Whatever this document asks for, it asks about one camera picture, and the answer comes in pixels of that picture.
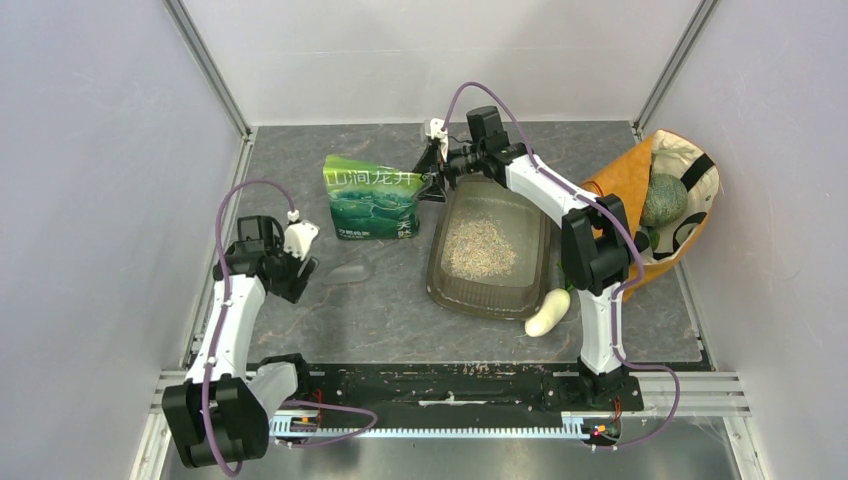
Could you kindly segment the clear plastic scoop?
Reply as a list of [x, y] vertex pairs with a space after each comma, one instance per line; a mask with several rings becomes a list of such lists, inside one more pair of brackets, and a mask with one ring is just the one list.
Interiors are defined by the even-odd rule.
[[329, 271], [323, 277], [322, 284], [335, 286], [364, 282], [374, 275], [376, 265], [380, 260], [403, 250], [405, 247], [407, 247], [405, 241], [398, 241], [362, 253]]

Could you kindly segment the green litter bag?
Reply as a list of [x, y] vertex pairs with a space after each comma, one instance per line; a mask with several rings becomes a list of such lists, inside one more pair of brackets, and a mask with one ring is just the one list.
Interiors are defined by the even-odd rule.
[[420, 228], [415, 194], [425, 176], [329, 155], [322, 169], [334, 231], [340, 240], [400, 240]]

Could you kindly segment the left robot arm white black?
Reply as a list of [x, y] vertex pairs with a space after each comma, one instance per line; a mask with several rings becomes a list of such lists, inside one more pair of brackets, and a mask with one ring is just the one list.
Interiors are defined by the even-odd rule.
[[270, 419], [284, 402], [307, 405], [314, 383], [299, 354], [262, 361], [248, 375], [254, 325], [270, 296], [299, 301], [319, 262], [311, 247], [317, 225], [288, 215], [237, 221], [237, 237], [213, 270], [213, 306], [200, 351], [182, 383], [167, 387], [161, 406], [177, 454], [187, 468], [224, 466], [262, 458]]

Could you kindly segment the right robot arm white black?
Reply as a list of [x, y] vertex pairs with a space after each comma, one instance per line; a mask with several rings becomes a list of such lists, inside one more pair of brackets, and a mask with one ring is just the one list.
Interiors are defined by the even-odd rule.
[[527, 140], [513, 142], [495, 106], [466, 115], [469, 144], [452, 148], [443, 119], [425, 121], [425, 150], [414, 170], [425, 175], [417, 197], [444, 201], [447, 187], [463, 175], [481, 173], [538, 207], [558, 222], [560, 264], [580, 298], [583, 340], [578, 359], [577, 395], [588, 408], [601, 409], [629, 389], [622, 351], [622, 297], [629, 270], [640, 262], [616, 195], [591, 193], [551, 170]]

